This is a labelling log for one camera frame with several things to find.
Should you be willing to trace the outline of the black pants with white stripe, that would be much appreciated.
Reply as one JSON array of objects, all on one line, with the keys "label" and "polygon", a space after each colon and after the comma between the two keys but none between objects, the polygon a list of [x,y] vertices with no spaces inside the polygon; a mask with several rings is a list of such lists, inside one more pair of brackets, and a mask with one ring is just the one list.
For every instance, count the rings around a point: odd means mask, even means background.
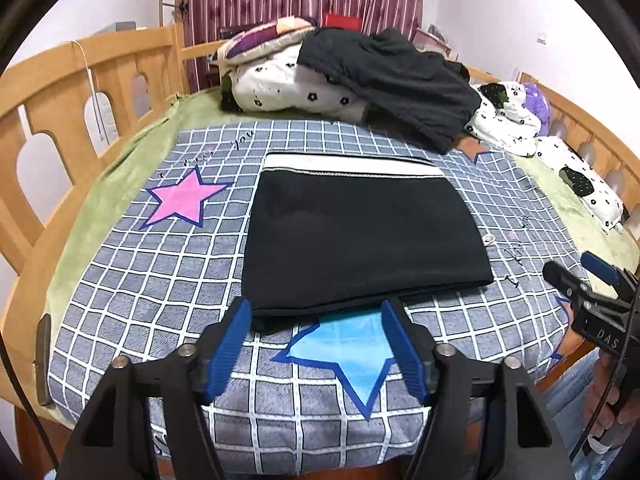
[{"label": "black pants with white stripe", "polygon": [[311,316],[493,279],[469,207],[430,162],[265,157],[241,278],[254,318]]}]

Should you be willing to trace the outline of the green fleece blanket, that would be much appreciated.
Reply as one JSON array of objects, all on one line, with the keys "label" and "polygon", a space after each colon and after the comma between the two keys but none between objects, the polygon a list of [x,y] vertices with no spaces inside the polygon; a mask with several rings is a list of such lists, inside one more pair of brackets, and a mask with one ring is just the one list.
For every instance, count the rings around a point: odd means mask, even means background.
[{"label": "green fleece blanket", "polygon": [[[172,149],[178,132],[253,120],[307,117],[295,112],[255,116],[225,113],[220,109],[218,92],[202,91],[178,99],[162,118],[136,133],[93,183],[76,214],[47,290],[44,312],[51,315],[52,330],[58,330],[82,272],[142,185]],[[538,190],[547,195],[580,252],[590,250],[631,271],[638,268],[639,246],[627,230],[602,231],[568,186],[538,159],[515,157],[514,162],[533,179]]]}]

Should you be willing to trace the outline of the grey checkered bed sheet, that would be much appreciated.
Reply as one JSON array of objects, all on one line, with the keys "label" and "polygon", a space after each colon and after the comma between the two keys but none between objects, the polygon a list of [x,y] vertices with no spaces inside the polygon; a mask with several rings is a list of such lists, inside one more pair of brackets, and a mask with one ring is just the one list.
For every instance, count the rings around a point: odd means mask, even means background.
[{"label": "grey checkered bed sheet", "polygon": [[[47,382],[71,424],[115,356],[167,356],[215,323],[241,291],[250,205],[271,151],[423,157],[400,136],[344,122],[260,120],[180,132],[79,274]],[[434,162],[485,237],[494,279],[408,307],[467,356],[550,367],[568,319],[541,269],[580,271],[550,200],[507,154]],[[427,418],[407,392],[376,314],[249,334],[228,388],[205,417],[224,466],[298,474],[373,466],[414,450]]]}]

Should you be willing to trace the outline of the white floral pillow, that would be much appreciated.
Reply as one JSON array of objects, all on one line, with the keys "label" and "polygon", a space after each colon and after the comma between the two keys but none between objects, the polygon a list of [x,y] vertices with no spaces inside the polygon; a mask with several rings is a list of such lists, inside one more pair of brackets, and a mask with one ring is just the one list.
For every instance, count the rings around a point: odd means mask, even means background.
[{"label": "white floral pillow", "polygon": [[620,223],[622,200],[561,138],[537,138],[536,157],[574,192],[604,232]]}]

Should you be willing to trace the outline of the purple plush toy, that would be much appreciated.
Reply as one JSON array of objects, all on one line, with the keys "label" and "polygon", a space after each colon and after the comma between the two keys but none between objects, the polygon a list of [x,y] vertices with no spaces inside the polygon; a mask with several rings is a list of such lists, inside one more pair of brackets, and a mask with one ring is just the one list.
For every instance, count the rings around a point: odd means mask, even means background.
[{"label": "purple plush toy", "polygon": [[551,106],[544,94],[536,84],[524,82],[526,92],[525,107],[540,120],[538,136],[548,136],[551,124]]}]

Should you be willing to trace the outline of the black jacket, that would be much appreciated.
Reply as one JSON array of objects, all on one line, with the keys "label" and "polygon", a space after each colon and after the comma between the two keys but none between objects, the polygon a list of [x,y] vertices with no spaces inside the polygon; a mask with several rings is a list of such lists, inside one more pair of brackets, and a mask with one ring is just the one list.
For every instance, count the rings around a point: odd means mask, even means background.
[{"label": "black jacket", "polygon": [[297,62],[341,84],[439,154],[450,150],[480,108],[463,64],[416,50],[394,28],[371,36],[318,28],[306,35]]}]

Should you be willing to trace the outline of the white floral duvet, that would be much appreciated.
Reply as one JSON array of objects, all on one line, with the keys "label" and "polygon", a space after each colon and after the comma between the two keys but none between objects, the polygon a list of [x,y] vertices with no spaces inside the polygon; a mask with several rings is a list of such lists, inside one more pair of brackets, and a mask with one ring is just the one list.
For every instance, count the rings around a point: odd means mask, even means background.
[{"label": "white floral duvet", "polygon": [[[404,126],[409,115],[390,114],[367,102],[325,74],[297,63],[299,44],[241,64],[221,78],[222,108],[231,112],[280,112],[297,108],[342,122],[373,125],[396,122]],[[454,134],[466,133],[518,156],[532,156],[535,136],[544,126],[526,106],[526,90],[515,81],[470,84],[480,105]]]}]

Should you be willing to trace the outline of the purple patterned pillow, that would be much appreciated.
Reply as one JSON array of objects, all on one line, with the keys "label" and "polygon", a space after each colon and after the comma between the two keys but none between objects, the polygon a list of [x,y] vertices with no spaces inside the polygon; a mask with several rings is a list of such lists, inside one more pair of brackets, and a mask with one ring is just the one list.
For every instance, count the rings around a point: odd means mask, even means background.
[{"label": "purple patterned pillow", "polygon": [[317,28],[314,18],[286,16],[239,32],[217,49],[210,60],[219,66],[237,66],[265,58],[292,44],[299,44]]}]

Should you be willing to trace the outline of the grey box on shelf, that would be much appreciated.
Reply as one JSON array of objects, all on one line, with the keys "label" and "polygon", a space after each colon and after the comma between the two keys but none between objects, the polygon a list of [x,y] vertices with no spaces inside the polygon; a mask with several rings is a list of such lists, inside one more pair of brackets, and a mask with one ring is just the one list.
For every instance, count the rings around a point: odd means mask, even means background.
[{"label": "grey box on shelf", "polygon": [[98,30],[94,34],[98,36],[98,35],[112,34],[113,32],[128,32],[128,30],[136,30],[136,29],[137,29],[137,24],[135,21],[121,21],[121,22],[114,22],[112,24],[109,24],[103,27],[102,29]]}]

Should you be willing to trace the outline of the wooden coat rack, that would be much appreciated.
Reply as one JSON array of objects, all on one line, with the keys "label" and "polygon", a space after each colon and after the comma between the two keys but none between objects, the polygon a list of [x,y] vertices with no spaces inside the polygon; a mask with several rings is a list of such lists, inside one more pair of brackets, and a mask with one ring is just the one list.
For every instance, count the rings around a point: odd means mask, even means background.
[{"label": "wooden coat rack", "polygon": [[158,24],[160,27],[165,26],[165,12],[169,12],[172,18],[172,40],[174,40],[174,50],[176,51],[177,72],[180,76],[180,93],[190,94],[190,84],[184,61],[182,58],[182,50],[184,49],[184,31],[183,31],[183,0],[158,0]]}]

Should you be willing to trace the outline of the wooden bed frame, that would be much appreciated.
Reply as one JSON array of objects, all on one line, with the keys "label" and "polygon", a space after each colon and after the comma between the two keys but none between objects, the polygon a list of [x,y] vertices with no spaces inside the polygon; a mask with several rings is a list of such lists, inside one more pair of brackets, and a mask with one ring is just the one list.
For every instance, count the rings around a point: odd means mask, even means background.
[{"label": "wooden bed frame", "polygon": [[[1,78],[1,253],[16,278],[1,333],[18,385],[2,382],[4,400],[26,394],[38,416],[58,417],[47,374],[57,330],[44,312],[47,290],[76,214],[90,188],[141,129],[183,96],[170,26],[92,36],[44,51]],[[306,119],[341,122],[317,115]],[[396,122],[351,124],[400,136],[435,164],[438,154]],[[488,146],[484,152],[503,151]]]}]

